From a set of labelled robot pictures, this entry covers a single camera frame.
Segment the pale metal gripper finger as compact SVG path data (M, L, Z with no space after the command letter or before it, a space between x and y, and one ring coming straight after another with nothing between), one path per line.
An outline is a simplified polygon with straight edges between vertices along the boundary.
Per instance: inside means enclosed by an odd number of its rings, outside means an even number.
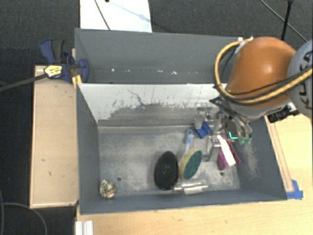
M219 149L221 147L220 142L218 141L217 137L210 137L208 140L207 146L207 155L209 161L216 161Z

